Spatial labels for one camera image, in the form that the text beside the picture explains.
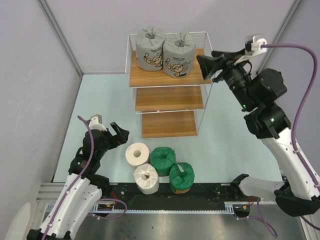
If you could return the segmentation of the plain white paper roll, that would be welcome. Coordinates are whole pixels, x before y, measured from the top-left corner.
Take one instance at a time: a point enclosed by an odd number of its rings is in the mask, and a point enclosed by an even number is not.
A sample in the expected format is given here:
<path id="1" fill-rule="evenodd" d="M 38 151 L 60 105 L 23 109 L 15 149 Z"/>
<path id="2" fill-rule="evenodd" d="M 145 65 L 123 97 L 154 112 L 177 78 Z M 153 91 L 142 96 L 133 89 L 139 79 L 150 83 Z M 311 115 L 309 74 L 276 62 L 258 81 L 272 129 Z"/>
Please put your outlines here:
<path id="1" fill-rule="evenodd" d="M 138 167 L 149 162 L 150 150 L 144 143 L 136 142 L 126 149 L 125 158 L 131 166 Z"/>

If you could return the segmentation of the grey paper roll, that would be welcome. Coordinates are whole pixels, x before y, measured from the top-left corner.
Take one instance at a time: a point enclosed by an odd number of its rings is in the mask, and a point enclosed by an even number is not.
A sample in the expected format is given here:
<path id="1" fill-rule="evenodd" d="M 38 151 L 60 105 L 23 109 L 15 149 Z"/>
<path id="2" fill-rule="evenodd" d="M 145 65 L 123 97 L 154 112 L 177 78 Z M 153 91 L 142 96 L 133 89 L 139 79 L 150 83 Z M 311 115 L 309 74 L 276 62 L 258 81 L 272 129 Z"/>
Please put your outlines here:
<path id="1" fill-rule="evenodd" d="M 196 40 L 189 32 L 169 35 L 163 44 L 163 71 L 172 78 L 187 76 L 196 54 Z"/>
<path id="2" fill-rule="evenodd" d="M 163 45 L 165 33 L 162 29 L 148 26 L 141 29 L 135 38 L 138 66 L 148 72 L 163 68 Z"/>

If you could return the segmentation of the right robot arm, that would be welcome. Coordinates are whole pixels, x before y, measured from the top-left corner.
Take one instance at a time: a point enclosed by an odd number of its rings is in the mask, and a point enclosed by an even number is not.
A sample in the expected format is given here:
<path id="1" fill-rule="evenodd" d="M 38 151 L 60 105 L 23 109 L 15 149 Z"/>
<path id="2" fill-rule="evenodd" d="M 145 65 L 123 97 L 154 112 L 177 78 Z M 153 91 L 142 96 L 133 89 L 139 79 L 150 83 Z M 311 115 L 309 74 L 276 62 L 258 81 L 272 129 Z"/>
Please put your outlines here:
<path id="1" fill-rule="evenodd" d="M 269 181 L 241 174 L 231 182 L 236 193 L 273 201 L 292 217 L 316 213 L 320 208 L 319 177 L 292 139 L 289 118 L 276 104 L 287 92 L 282 74 L 266 68 L 252 77 L 244 68 L 249 63 L 244 50 L 213 51 L 196 59 L 203 79 L 228 85 L 246 112 L 249 132 L 270 150 L 284 176 L 283 181 Z"/>

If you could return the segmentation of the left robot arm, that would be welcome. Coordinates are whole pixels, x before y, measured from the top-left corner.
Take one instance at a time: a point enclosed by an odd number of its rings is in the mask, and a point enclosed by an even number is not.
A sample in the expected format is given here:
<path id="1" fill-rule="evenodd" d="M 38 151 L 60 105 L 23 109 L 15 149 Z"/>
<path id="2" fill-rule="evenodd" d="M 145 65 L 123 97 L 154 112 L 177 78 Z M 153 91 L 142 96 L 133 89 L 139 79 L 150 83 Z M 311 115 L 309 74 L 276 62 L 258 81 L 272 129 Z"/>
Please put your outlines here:
<path id="1" fill-rule="evenodd" d="M 115 122 L 115 134 L 92 117 L 87 131 L 70 163 L 68 175 L 53 208 L 38 229 L 31 229 L 28 240 L 73 240 L 94 204 L 111 192 L 109 179 L 98 175 L 101 159 L 109 150 L 127 143 L 130 132 Z"/>

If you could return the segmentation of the green paper roll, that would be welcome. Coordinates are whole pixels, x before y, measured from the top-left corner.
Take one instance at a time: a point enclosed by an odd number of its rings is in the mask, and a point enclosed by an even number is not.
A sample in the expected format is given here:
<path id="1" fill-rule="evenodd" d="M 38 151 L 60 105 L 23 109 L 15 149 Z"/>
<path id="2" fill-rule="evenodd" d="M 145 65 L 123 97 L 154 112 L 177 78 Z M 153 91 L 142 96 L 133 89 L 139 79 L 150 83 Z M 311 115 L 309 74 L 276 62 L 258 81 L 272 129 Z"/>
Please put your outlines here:
<path id="1" fill-rule="evenodd" d="M 176 153 L 170 147 L 155 148 L 149 158 L 150 164 L 160 177 L 168 176 L 172 166 L 176 163 Z"/>
<path id="2" fill-rule="evenodd" d="M 169 184 L 175 194 L 187 193 L 194 184 L 195 173 L 187 162 L 175 163 L 169 172 Z"/>

